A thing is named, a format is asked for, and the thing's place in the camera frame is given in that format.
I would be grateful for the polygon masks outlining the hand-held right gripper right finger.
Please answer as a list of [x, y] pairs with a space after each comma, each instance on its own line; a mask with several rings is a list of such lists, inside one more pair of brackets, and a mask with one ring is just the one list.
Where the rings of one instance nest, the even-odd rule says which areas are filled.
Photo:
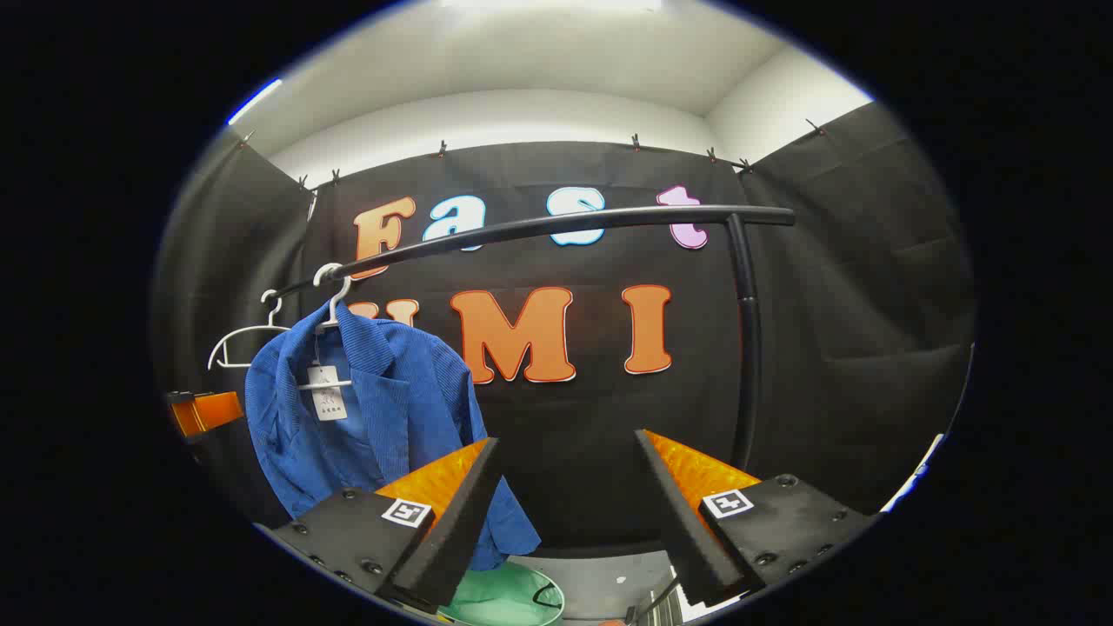
[[636, 444], [663, 505], [661, 542], [693, 603], [784, 586], [875, 524], [791, 473], [759, 479], [650, 430], [636, 430]]

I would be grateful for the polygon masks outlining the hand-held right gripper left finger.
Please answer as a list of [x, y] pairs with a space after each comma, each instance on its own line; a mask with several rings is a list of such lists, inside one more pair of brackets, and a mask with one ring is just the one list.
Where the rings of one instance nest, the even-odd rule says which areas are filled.
[[502, 478], [485, 437], [377, 491], [344, 489], [270, 530], [270, 542], [373, 601], [434, 612], [456, 594]]

